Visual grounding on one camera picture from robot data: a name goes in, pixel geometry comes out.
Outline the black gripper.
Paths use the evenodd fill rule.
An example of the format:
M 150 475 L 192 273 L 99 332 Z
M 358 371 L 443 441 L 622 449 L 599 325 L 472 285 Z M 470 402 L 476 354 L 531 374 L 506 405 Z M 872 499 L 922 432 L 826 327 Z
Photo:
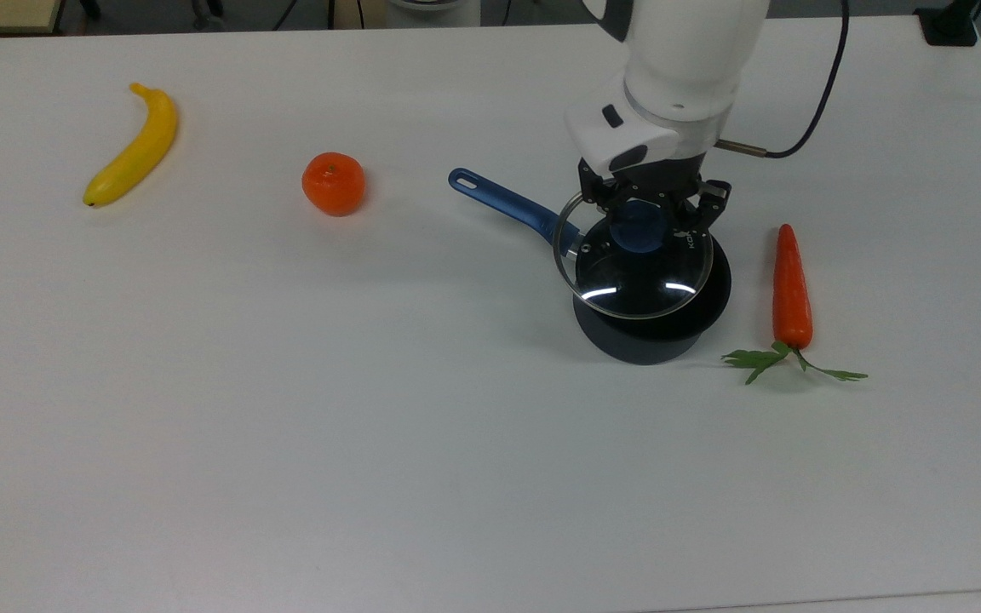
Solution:
M 580 193 L 584 202 L 610 213 L 627 198 L 656 202 L 658 198 L 678 202 L 676 236 L 709 239 L 711 226 L 725 212 L 732 185 L 721 180 L 701 182 L 704 154 L 665 158 L 644 163 L 643 151 L 627 151 L 608 163 L 611 178 L 597 175 L 587 160 L 577 164 Z

